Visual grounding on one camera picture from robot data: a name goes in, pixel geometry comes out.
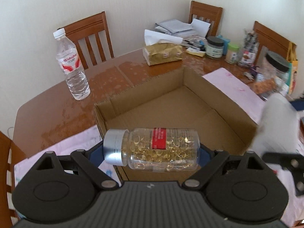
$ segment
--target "transparent plastic bottle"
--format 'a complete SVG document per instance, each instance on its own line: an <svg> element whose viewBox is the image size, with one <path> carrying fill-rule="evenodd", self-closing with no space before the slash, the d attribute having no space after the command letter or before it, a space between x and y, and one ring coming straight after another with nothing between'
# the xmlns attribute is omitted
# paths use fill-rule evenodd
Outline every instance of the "transparent plastic bottle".
<svg viewBox="0 0 304 228"><path fill-rule="evenodd" d="M76 46L65 36L64 28L53 34L57 39L56 59L65 74L67 86L76 100L82 100L89 96L91 91Z"/></svg>
<svg viewBox="0 0 304 228"><path fill-rule="evenodd" d="M190 129L109 129L103 141L104 160L108 164L129 165L137 170L195 170L199 149L199 136Z"/></svg>

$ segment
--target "white bottle cap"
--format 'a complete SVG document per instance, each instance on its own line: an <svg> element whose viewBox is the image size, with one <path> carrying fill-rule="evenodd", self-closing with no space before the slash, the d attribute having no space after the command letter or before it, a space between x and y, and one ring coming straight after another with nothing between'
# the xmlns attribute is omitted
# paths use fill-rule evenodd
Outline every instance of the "white bottle cap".
<svg viewBox="0 0 304 228"><path fill-rule="evenodd" d="M103 139L104 161L108 164L126 166L121 156L123 137L127 129L109 129Z"/></svg>
<svg viewBox="0 0 304 228"><path fill-rule="evenodd" d="M65 29L59 28L57 31L53 32L54 38L60 38L65 35Z"/></svg>

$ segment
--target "green lid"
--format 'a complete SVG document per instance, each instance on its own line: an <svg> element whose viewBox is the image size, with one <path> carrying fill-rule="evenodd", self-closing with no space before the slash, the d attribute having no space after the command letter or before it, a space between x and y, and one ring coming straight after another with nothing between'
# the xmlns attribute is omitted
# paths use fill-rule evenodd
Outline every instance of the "green lid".
<svg viewBox="0 0 304 228"><path fill-rule="evenodd" d="M232 51L239 51L239 46L237 44L234 43L228 43L228 50L232 50Z"/></svg>

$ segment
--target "ribbed gray surface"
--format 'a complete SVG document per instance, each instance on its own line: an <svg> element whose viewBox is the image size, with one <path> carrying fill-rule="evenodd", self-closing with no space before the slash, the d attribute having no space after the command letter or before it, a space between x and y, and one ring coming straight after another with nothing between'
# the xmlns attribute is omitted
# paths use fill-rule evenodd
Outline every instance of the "ribbed gray surface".
<svg viewBox="0 0 304 228"><path fill-rule="evenodd" d="M280 221L264 225L237 224L213 212L198 192L177 182L125 182L103 192L83 215L60 224L43 225L21 220L15 228L286 228Z"/></svg>

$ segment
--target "black jar lid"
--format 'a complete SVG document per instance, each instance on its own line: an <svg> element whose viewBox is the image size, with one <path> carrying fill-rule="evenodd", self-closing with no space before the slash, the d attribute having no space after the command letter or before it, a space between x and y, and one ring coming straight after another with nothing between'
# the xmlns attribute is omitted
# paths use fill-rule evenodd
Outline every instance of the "black jar lid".
<svg viewBox="0 0 304 228"><path fill-rule="evenodd" d="M224 40L218 37L213 37L210 36L207 38L207 42L211 45L217 46L217 47L222 47L224 46Z"/></svg>
<svg viewBox="0 0 304 228"><path fill-rule="evenodd" d="M277 70L280 70L284 73L287 73L289 71L289 62L281 55L273 51L268 51L268 53L266 54L266 59Z"/></svg>

